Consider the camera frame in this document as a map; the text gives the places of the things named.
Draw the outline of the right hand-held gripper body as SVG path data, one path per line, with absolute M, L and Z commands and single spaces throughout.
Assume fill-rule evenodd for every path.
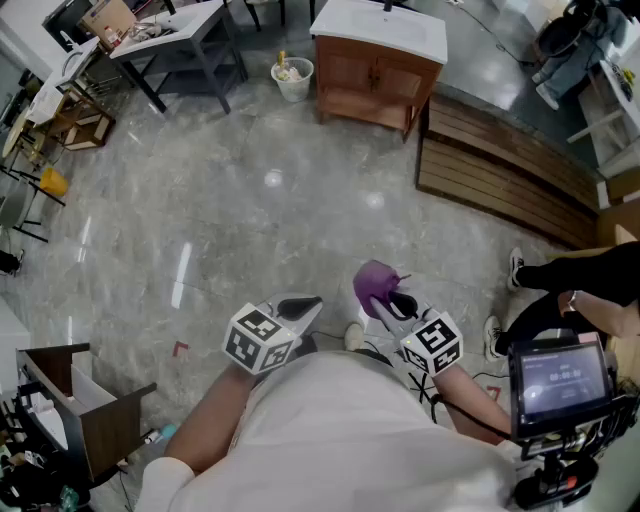
M 437 376 L 463 356 L 462 333 L 447 312 L 424 309 L 405 318 L 389 314 L 387 330 L 400 359 L 429 376 Z

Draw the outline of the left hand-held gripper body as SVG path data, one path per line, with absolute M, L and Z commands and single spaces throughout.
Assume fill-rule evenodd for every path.
M 229 321 L 222 351 L 250 374 L 265 376 L 293 357 L 309 325 L 309 298 L 247 303 Z

